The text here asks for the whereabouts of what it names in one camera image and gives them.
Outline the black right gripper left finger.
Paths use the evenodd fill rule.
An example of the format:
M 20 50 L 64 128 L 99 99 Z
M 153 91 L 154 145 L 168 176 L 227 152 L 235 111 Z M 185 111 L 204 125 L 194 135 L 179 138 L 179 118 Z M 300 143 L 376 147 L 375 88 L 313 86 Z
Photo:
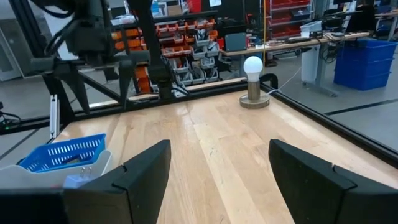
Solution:
M 77 189 L 0 190 L 0 224 L 156 224 L 170 161 L 164 139 Z

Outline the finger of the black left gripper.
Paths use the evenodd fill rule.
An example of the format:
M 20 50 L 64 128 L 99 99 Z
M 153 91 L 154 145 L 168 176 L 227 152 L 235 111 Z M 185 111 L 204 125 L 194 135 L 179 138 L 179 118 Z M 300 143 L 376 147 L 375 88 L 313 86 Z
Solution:
M 82 76 L 77 70 L 61 69 L 51 72 L 45 72 L 43 74 L 43 78 L 45 81 L 50 82 L 49 92 L 51 95 L 61 93 L 62 84 L 60 83 L 60 81 L 64 81 L 74 93 L 83 111 L 86 114 L 90 113 L 85 83 Z
M 134 64 L 130 61 L 123 61 L 119 64 L 119 88 L 121 104 L 127 106 L 127 94 L 132 76 L 134 74 Z

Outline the silver metal strip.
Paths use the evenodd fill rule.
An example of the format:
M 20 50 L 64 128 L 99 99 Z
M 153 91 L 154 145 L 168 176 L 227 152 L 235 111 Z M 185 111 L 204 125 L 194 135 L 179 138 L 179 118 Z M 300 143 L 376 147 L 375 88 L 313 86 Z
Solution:
M 60 132 L 60 105 L 58 95 L 50 96 L 49 131 L 51 139 L 56 138 Z

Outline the grey plastic bin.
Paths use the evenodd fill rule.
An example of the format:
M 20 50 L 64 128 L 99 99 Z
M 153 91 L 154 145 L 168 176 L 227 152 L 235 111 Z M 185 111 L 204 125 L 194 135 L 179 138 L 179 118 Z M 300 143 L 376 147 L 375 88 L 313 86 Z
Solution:
M 112 153 L 103 151 L 96 162 L 83 166 L 34 173 L 19 165 L 11 165 L 0 169 L 0 189 L 27 189 L 63 187 L 68 175 L 79 174 L 83 167 L 92 168 L 92 180 L 107 173 L 111 168 Z

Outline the parts shelf orange grey bins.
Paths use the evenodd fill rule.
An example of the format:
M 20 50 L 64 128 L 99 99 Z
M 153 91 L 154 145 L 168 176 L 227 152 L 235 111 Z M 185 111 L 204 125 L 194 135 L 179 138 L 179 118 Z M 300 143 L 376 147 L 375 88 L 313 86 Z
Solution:
M 177 80 L 175 85 L 186 87 L 220 79 L 216 67 L 220 47 L 213 17 L 157 22 L 154 27 L 160 51 Z M 115 26 L 112 38 L 119 52 L 147 50 L 143 31 L 134 23 Z M 157 84 L 149 78 L 148 66 L 136 68 L 136 77 L 134 88 L 138 92 L 158 92 Z

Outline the blue plastic basket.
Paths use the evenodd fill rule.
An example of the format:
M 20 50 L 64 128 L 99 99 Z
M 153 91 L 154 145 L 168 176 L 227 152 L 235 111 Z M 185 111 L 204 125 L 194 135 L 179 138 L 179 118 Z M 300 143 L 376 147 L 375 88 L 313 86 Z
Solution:
M 48 172 L 96 162 L 105 150 L 105 134 L 95 134 L 35 148 L 19 165 L 35 173 Z

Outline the cardboard box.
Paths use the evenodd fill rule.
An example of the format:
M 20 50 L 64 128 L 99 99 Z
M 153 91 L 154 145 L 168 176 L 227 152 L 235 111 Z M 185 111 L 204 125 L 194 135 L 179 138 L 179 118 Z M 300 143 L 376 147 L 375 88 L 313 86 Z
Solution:
M 183 14 L 182 6 L 177 3 L 168 3 L 167 4 L 167 12 L 168 16 L 180 16 Z

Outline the grey square panel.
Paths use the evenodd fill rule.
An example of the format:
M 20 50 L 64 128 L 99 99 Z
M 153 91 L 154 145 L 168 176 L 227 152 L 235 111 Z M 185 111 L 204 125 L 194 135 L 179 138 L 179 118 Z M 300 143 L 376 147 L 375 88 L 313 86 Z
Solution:
M 224 37 L 224 49 L 227 52 L 237 52 L 247 49 L 246 33 L 228 34 Z

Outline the blue plastic storage tote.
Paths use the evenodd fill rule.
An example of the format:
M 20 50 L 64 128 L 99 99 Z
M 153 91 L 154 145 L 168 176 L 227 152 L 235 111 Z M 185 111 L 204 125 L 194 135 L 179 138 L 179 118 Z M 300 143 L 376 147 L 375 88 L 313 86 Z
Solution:
M 341 73 L 335 75 L 333 81 L 337 85 L 342 85 L 355 90 L 366 91 L 385 87 L 387 85 L 390 74 L 390 72 L 387 72 L 367 77 L 363 74 L 353 75 L 349 73 Z
M 357 39 L 346 41 L 339 49 L 338 58 L 343 57 L 356 61 L 379 61 L 393 58 L 397 42 L 374 39 Z
M 360 61 L 338 59 L 335 65 L 336 73 L 352 73 L 354 75 L 364 75 L 367 77 L 389 73 L 394 58 L 376 61 Z

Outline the white bulb brass lamp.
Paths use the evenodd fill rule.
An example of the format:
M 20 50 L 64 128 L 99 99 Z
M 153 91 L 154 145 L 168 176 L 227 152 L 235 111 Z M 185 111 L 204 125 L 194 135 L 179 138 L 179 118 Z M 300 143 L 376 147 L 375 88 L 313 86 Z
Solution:
M 259 109 L 269 106 L 270 97 L 262 94 L 260 89 L 260 74 L 262 69 L 262 60 L 257 56 L 251 56 L 244 61 L 243 70 L 248 78 L 248 92 L 239 99 L 241 107 Z

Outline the long wooden workbench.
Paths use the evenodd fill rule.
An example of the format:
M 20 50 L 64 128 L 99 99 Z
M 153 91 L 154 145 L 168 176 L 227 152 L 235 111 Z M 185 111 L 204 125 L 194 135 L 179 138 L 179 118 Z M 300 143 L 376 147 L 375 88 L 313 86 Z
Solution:
M 306 42 L 298 42 L 293 44 L 288 44 L 286 42 L 273 43 L 266 42 L 260 47 L 251 47 L 246 50 L 239 50 L 234 52 L 227 52 L 225 50 L 220 50 L 220 53 L 225 56 L 241 56 L 241 69 L 243 69 L 244 56 L 249 54 L 254 54 L 258 52 L 268 53 L 280 50 L 294 50 L 294 49 L 310 49 L 310 55 L 313 57 L 309 62 L 302 62 L 302 69 L 311 68 L 313 71 L 311 74 L 315 74 L 316 77 L 312 81 L 303 81 L 303 85 L 312 88 L 314 91 L 323 93 L 331 97 L 337 97 L 338 93 L 332 89 L 323 86 L 323 80 L 325 78 L 326 60 L 328 55 L 328 48 L 330 45 L 343 45 L 347 40 L 356 40 L 362 37 L 368 37 L 369 32 L 357 32 L 352 34 L 345 34 L 342 37 L 334 37 L 331 33 L 324 33 L 322 39 L 311 39 Z

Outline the white desktop box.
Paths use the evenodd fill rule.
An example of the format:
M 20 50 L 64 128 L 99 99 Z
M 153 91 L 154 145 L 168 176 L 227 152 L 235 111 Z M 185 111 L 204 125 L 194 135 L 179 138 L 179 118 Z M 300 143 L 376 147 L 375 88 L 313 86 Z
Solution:
M 310 34 L 313 32 L 321 32 L 322 31 L 322 22 L 321 21 L 313 21 L 307 24 L 300 26 L 301 37 L 309 38 Z

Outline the red bin storage rack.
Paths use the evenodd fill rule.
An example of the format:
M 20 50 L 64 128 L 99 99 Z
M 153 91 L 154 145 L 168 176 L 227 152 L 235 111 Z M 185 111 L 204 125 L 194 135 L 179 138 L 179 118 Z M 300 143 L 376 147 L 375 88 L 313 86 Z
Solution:
M 268 39 L 300 35 L 300 26 L 313 18 L 312 0 L 264 0 Z

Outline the black desktop monitor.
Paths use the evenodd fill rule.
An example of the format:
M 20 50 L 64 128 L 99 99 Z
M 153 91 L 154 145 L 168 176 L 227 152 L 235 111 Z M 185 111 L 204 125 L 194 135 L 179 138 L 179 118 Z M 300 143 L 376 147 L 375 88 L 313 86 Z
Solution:
M 373 5 L 360 5 L 351 15 L 347 32 L 374 32 L 376 30 L 376 10 Z

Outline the black aluminium table frame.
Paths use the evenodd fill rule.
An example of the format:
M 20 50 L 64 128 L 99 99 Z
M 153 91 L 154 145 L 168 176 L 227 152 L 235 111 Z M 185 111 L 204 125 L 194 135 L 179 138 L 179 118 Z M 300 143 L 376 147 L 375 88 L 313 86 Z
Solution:
M 35 5 L 31 0 L 9 0 L 14 10 L 18 10 L 22 6 Z M 190 101 L 210 96 L 216 96 L 228 92 L 235 92 L 242 90 L 248 86 L 247 81 L 239 81 L 235 84 L 228 84 L 219 87 L 209 87 L 204 90 L 196 90 L 193 93 L 184 93 L 182 97 L 176 97 L 172 93 L 172 85 L 174 83 L 174 77 L 171 70 L 165 62 L 164 56 L 160 51 L 160 42 L 155 34 L 154 18 L 151 13 L 152 0 L 127 0 L 129 6 L 133 9 L 137 17 L 137 25 L 144 34 L 144 40 L 148 46 L 147 50 L 150 53 L 150 77 L 160 86 L 160 94 L 154 99 L 147 103 L 135 103 L 128 99 L 128 105 L 124 108 L 117 99 L 120 97 L 119 93 L 114 93 L 111 90 L 103 87 L 100 84 L 95 84 L 95 88 L 100 92 L 108 95 L 115 100 L 113 106 L 101 106 L 98 109 L 90 108 L 90 113 L 86 114 L 76 99 L 74 93 L 71 91 L 69 86 L 64 82 L 62 84 L 61 93 L 57 94 L 61 98 L 61 124 L 62 126 L 68 126 L 70 123 L 90 118 L 99 118 L 101 116 L 124 113 L 128 111 L 141 110 L 146 108 L 153 108 L 162 105 L 169 105 L 173 103 L 179 103 L 183 101 Z M 44 48 L 48 43 L 39 42 L 38 48 L 39 53 L 34 58 L 44 56 Z M 90 83 L 90 78 L 82 74 L 82 69 L 78 72 L 83 77 L 85 86 Z M 45 81 L 46 87 L 49 90 L 50 82 Z

